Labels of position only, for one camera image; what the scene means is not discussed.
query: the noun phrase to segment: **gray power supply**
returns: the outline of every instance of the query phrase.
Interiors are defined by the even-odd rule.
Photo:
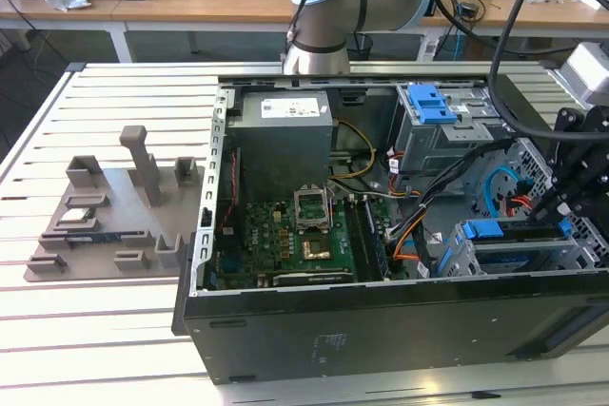
[[[332,114],[324,91],[246,93],[242,116],[229,125],[248,201],[287,200],[303,185],[325,186]]]

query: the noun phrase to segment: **white paper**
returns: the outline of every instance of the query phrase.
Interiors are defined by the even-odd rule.
[[[315,118],[320,115],[317,99],[264,99],[263,118]]]
[[[84,9],[91,6],[91,3],[88,0],[45,0],[45,2],[63,13],[68,12],[68,10]]]

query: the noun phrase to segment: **desk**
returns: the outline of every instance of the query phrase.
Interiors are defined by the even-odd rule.
[[[176,278],[24,281],[25,262],[69,183],[65,169],[72,155],[94,154],[104,168],[131,167],[118,137],[125,125],[138,124],[146,126],[147,149],[159,166],[172,165],[177,156],[202,164],[212,110],[205,95],[217,86],[209,76],[281,72],[274,63],[251,66],[93,64],[60,79],[0,165],[0,404],[470,405],[479,404],[471,392],[483,390],[503,395],[492,403],[501,406],[606,402],[609,329],[552,360],[216,387],[190,339],[169,330]],[[356,74],[370,71],[472,74],[487,72],[488,63],[353,68]],[[548,123],[557,105],[575,106],[535,63],[506,63],[501,72]]]
[[[514,0],[484,0],[486,16],[476,33],[498,36]],[[93,0],[93,7],[68,13],[52,10],[42,0],[16,4],[40,29],[97,29],[107,31],[120,62],[132,62],[125,33],[129,30],[285,32],[293,6],[289,0]],[[422,35],[418,60],[430,60],[432,47],[445,33],[448,21],[439,13],[416,27],[386,33]],[[6,0],[0,0],[0,29],[27,29]],[[592,10],[581,2],[526,4],[513,36],[609,38],[609,11]],[[196,47],[193,34],[191,46]]]

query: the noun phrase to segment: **gray floor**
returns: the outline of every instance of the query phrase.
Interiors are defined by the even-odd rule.
[[[39,35],[30,32],[29,38],[30,51],[21,53],[12,49],[0,58],[0,159],[18,139],[65,68],[48,46],[41,49],[43,42]],[[418,36],[381,34],[372,38],[371,60],[414,60],[417,57]],[[277,61],[284,45],[281,33],[201,32],[197,34],[201,51],[192,54],[185,32],[130,32],[128,40],[138,62]],[[117,62],[109,35],[102,31],[56,30],[49,36],[49,41],[71,62]],[[438,60],[453,60],[454,46],[455,40],[451,36]],[[38,70],[34,74],[38,53]],[[556,59],[561,61],[565,56]],[[482,56],[485,60],[491,57],[491,50]]]

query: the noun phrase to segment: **green motherboard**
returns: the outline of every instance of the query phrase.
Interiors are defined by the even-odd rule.
[[[346,200],[330,205],[331,226],[324,230],[297,230],[295,203],[248,203],[243,216],[240,248],[219,253],[216,260],[218,288],[242,289],[272,286],[272,278],[294,273],[358,274],[351,246]],[[324,214],[318,202],[301,202],[301,218]],[[383,199],[371,199],[372,217],[379,233],[390,225],[389,208]]]

